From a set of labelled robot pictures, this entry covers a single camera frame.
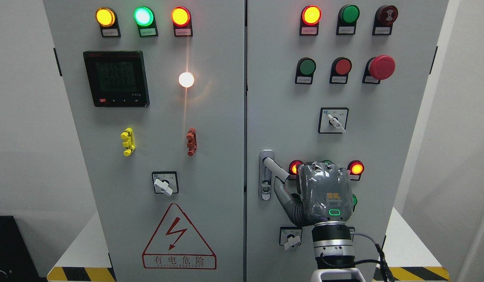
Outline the grey robotic right hand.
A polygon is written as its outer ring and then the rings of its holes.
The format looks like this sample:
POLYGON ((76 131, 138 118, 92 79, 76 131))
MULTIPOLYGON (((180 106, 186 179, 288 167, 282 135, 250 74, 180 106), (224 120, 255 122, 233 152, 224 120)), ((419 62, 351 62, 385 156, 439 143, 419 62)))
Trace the grey robotic right hand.
POLYGON ((350 172, 331 162, 307 162, 298 168, 297 187, 301 199, 285 187, 286 180, 274 184, 274 192, 291 223, 298 227, 326 221, 349 220, 353 213, 350 172))

